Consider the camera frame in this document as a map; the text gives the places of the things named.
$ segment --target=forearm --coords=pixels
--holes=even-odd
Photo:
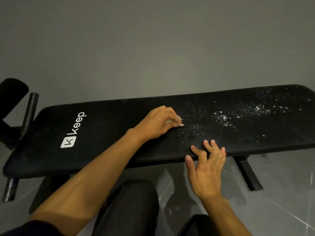
[[[97,213],[126,164],[144,142],[133,129],[128,130],[52,194],[34,212],[31,220],[48,221],[62,233],[76,235]],[[76,225],[72,229],[65,225],[73,222]]]
[[[252,236],[234,214],[226,199],[222,197],[206,198],[201,202],[221,236]]]

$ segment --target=black foam roller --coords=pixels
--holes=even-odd
[[[4,119],[24,98],[28,86],[18,79],[5,79],[0,83],[0,119]]]

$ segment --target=person's left arm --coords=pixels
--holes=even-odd
[[[54,192],[30,218],[55,226],[66,236],[77,235],[105,202],[117,178],[135,152],[148,140],[178,127],[172,108],[152,110],[136,127]]]

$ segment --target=keep logo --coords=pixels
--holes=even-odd
[[[79,130],[79,127],[81,126],[81,121],[83,120],[83,117],[86,117],[85,113],[81,112],[78,114],[78,117],[76,119],[76,123],[73,125],[72,132],[68,133],[67,135],[74,135],[77,134],[77,131]],[[71,137],[65,137],[61,143],[61,148],[66,147],[73,147],[77,136],[71,136]]]

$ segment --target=black padded surface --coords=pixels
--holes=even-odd
[[[77,172],[161,105],[173,107],[185,126],[147,142],[128,167],[184,161],[190,145],[201,148],[204,139],[225,146],[228,156],[312,148],[314,103],[312,90],[286,85],[47,107],[3,172],[7,177]],[[80,112],[86,117],[77,134],[67,135]],[[73,147],[61,148],[68,136],[77,137]]]

